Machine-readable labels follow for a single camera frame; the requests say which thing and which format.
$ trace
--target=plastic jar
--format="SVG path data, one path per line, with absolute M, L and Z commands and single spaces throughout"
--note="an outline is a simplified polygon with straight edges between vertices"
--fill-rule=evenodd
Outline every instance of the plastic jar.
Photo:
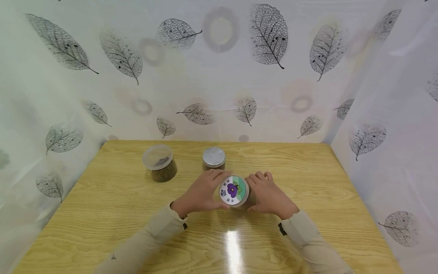
M 230 207 L 240 207 L 250 195 L 251 188 L 239 176 L 233 175 L 225 179 L 219 187 L 219 196 Z
M 154 181 L 170 181 L 177 174 L 178 168 L 170 147 L 155 145 L 143 154 L 143 164 L 150 171 Z
M 203 170 L 222 169 L 225 170 L 225 152 L 219 147 L 212 146 L 204 150 L 202 155 Z

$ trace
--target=beige sleeve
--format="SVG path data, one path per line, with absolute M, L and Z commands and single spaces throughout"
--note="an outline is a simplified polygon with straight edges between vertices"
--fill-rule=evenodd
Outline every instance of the beige sleeve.
M 148 225 L 140 229 L 114 250 L 94 274 L 135 274 L 146 259 L 174 235 L 184 230 L 186 219 L 170 209 L 168 204 L 155 214 Z
M 281 227 L 315 274 L 353 274 L 336 250 L 324 241 L 304 211 L 283 220 Z

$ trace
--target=table surface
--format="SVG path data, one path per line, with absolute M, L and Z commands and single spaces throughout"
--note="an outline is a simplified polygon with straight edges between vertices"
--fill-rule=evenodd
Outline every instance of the table surface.
M 141 161 L 165 143 L 178 173 L 153 182 Z M 270 171 L 279 187 L 318 225 L 355 273 L 402 273 L 330 146 L 301 143 L 108 141 L 15 269 L 15 274 L 78 274 L 93 269 L 202 172 L 202 152 L 219 146 L 242 177 Z M 188 229 L 141 273 L 310 273 L 279 218 L 241 209 L 190 214 Z

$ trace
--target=shower curtain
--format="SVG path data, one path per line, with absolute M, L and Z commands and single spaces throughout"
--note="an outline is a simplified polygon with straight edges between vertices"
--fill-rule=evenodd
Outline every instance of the shower curtain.
M 404 271 L 433 273 L 437 8 L 0 2 L 0 272 L 106 140 L 163 139 L 329 143 Z

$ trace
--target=child's hand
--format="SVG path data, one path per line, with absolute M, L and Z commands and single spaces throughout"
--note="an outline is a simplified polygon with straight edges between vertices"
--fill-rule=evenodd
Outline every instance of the child's hand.
M 219 208 L 229 209 L 230 206 L 223 201 L 215 201 L 213 195 L 217 186 L 232 173 L 232 171 L 216 169 L 203 172 L 186 193 L 170 205 L 170 208 L 176 211 L 180 218 L 184 218 L 192 212 L 211 211 Z
M 300 210 L 289 197 L 274 183 L 272 174 L 262 174 L 257 171 L 245 178 L 251 191 L 254 193 L 256 204 L 248 209 L 248 212 L 272 213 L 282 220 L 289 219 Z

